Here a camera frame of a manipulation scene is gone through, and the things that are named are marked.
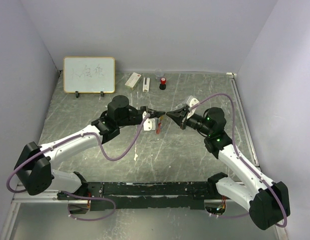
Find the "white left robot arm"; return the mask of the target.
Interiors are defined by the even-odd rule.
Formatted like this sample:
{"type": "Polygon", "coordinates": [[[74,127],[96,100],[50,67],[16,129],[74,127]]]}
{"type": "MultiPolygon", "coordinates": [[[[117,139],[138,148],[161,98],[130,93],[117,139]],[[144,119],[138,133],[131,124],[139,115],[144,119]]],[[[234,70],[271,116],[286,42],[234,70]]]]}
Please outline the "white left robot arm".
{"type": "Polygon", "coordinates": [[[17,160],[13,175],[16,175],[31,195],[45,190],[67,191],[75,199],[87,196],[87,182],[78,172],[62,172],[53,166],[87,149],[109,142],[120,134],[120,129],[137,126],[137,132],[127,149],[136,142],[144,123],[154,123],[165,112],[142,106],[139,109],[129,104],[124,95],[115,96],[107,105],[106,111],[82,130],[62,139],[37,145],[26,144],[17,160]]]}

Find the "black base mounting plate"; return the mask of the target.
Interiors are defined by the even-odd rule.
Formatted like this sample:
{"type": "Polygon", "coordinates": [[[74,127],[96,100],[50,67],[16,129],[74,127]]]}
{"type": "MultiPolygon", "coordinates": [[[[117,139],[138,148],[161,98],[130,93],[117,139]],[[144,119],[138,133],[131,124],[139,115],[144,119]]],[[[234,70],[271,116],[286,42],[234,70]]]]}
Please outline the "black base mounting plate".
{"type": "Polygon", "coordinates": [[[91,197],[90,210],[189,208],[204,210],[208,202],[222,200],[207,181],[180,182],[89,182],[75,195],[91,197]]]}

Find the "clear plastic cup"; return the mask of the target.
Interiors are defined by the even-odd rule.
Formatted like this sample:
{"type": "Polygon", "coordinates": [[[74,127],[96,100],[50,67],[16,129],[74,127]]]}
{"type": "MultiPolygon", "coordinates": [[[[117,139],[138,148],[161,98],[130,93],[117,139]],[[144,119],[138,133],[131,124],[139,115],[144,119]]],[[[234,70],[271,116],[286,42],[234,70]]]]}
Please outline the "clear plastic cup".
{"type": "Polygon", "coordinates": [[[161,69],[155,70],[156,78],[160,81],[164,77],[164,72],[161,69]]]}

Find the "metal key organizer red handle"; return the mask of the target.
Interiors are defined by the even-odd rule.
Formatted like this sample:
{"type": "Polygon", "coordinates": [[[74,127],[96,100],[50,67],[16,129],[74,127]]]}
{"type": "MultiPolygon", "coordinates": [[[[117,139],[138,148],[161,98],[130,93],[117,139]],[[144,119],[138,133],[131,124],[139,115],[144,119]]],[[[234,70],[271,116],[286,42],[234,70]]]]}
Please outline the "metal key organizer red handle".
{"type": "Polygon", "coordinates": [[[163,129],[164,123],[165,123],[166,115],[163,115],[158,118],[157,128],[156,128],[156,134],[159,135],[163,129]]]}

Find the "white stapler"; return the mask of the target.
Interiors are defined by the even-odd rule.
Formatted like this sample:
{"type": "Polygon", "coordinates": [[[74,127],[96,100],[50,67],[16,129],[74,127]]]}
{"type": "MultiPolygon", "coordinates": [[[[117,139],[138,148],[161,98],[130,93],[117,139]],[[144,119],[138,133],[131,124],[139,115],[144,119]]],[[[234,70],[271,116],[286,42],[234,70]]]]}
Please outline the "white stapler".
{"type": "Polygon", "coordinates": [[[148,93],[150,88],[150,78],[144,77],[143,79],[143,92],[148,93]]]}

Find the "green white staples box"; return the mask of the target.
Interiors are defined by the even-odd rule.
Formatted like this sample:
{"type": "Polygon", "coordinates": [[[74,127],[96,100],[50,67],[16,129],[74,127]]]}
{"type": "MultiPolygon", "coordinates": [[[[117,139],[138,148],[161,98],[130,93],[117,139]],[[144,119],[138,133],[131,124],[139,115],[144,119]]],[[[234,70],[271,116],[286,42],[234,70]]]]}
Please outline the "green white staples box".
{"type": "Polygon", "coordinates": [[[125,82],[125,86],[131,90],[133,90],[139,83],[141,78],[141,74],[133,72],[128,80],[125,82]]]}

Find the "aluminium right side rail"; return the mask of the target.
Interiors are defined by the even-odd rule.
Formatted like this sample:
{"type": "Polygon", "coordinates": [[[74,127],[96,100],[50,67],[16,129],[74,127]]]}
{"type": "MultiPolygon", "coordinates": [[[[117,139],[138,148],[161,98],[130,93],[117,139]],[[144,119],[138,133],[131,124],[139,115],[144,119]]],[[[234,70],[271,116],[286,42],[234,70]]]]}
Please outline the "aluminium right side rail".
{"type": "Polygon", "coordinates": [[[247,121],[246,121],[245,114],[244,114],[244,111],[243,111],[243,107],[242,107],[242,104],[241,104],[241,99],[240,99],[240,96],[239,96],[239,92],[237,90],[237,86],[236,86],[236,82],[235,82],[235,78],[236,78],[237,74],[235,74],[233,72],[227,72],[226,75],[230,79],[230,82],[231,82],[231,85],[232,85],[233,93],[234,93],[236,104],[237,104],[238,111],[239,111],[239,118],[240,118],[241,124],[243,126],[243,131],[244,131],[244,134],[245,134],[245,139],[246,139],[247,144],[248,144],[249,154],[250,154],[252,163],[253,163],[253,165],[255,167],[257,167],[258,170],[261,171],[260,164],[259,164],[258,159],[256,157],[256,152],[255,152],[255,149],[254,149],[252,138],[251,138],[251,135],[250,135],[250,132],[249,132],[249,129],[248,129],[248,125],[247,125],[247,121]]]}

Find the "white board yellow frame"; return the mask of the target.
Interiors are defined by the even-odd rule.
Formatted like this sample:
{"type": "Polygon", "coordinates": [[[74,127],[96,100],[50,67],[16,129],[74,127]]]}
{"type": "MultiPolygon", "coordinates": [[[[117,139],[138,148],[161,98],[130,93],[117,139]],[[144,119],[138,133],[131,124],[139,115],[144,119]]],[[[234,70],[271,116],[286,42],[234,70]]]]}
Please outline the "white board yellow frame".
{"type": "Polygon", "coordinates": [[[112,94],[115,92],[115,59],[66,56],[63,59],[63,85],[68,94],[112,94]]]}

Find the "red black stamp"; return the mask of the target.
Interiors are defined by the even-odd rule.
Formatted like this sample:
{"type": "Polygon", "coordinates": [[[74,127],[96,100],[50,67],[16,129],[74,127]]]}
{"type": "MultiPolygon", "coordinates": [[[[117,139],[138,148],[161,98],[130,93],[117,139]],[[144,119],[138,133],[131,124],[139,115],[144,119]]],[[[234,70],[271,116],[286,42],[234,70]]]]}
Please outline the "red black stamp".
{"type": "Polygon", "coordinates": [[[160,85],[159,85],[159,88],[161,90],[165,90],[166,89],[166,82],[167,82],[167,79],[165,77],[162,77],[160,79],[160,85]]]}

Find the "aluminium rail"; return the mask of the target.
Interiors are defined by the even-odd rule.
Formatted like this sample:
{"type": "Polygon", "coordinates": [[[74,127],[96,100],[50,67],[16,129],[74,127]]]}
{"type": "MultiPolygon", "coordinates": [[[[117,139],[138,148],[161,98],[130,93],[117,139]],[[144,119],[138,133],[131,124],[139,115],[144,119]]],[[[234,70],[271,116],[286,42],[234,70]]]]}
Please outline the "aluminium rail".
{"type": "Polygon", "coordinates": [[[235,78],[236,78],[237,74],[235,74],[233,72],[227,72],[226,75],[230,79],[230,82],[231,82],[231,85],[232,85],[233,93],[234,93],[236,104],[237,104],[238,111],[239,111],[239,118],[240,118],[241,124],[243,126],[243,131],[244,131],[244,134],[245,134],[245,139],[246,139],[247,144],[248,144],[249,154],[250,154],[252,163],[253,163],[253,165],[255,167],[257,167],[258,170],[261,171],[260,164],[259,164],[258,159],[256,157],[256,152],[255,152],[255,149],[254,149],[252,138],[251,138],[251,135],[250,135],[250,132],[249,132],[249,129],[248,129],[248,125],[247,125],[247,121],[246,121],[245,114],[244,114],[244,111],[243,111],[243,107],[242,107],[242,104],[241,104],[241,99],[240,99],[240,96],[239,96],[239,92],[237,90],[237,86],[236,86],[236,82],[235,82],[235,78]]]}
{"type": "Polygon", "coordinates": [[[250,190],[243,184],[234,182],[230,178],[223,178],[217,183],[205,181],[180,181],[180,182],[91,182],[86,190],[78,190],[73,196],[67,195],[62,190],[46,190],[38,195],[31,196],[27,192],[16,193],[14,201],[65,201],[82,199],[83,197],[110,198],[110,197],[190,197],[194,200],[219,199],[221,196],[237,201],[252,201],[259,193],[273,196],[269,189],[258,186],[250,190]]]}

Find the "aluminium front rail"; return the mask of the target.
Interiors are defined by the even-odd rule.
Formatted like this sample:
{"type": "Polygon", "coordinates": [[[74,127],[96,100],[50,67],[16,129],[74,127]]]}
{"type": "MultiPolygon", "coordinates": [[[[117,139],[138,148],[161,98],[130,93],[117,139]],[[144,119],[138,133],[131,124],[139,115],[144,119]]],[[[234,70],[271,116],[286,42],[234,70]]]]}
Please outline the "aluminium front rail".
{"type": "Polygon", "coordinates": [[[180,182],[91,182],[86,190],[78,190],[73,196],[67,195],[62,190],[46,190],[38,195],[31,196],[27,192],[16,193],[14,201],[65,201],[82,199],[83,197],[110,198],[110,197],[190,197],[194,200],[219,199],[221,196],[237,201],[252,201],[259,193],[273,196],[269,189],[258,186],[250,190],[243,184],[234,182],[230,178],[223,178],[217,183],[205,181],[180,181],[180,182]]]}

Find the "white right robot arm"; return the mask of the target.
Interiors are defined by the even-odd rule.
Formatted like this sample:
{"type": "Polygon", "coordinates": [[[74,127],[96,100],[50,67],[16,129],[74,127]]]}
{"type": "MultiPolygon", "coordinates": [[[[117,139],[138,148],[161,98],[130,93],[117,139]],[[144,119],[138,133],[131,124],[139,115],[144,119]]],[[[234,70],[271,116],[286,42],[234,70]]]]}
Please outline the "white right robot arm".
{"type": "Polygon", "coordinates": [[[258,170],[238,149],[224,130],[226,119],[221,108],[212,107],[200,116],[185,106],[166,114],[182,130],[190,127],[204,136],[209,153],[226,164],[242,181],[238,184],[219,173],[211,177],[208,195],[217,199],[225,196],[241,207],[261,230],[273,225],[284,227],[290,215],[288,188],[283,182],[274,182],[258,170]]]}

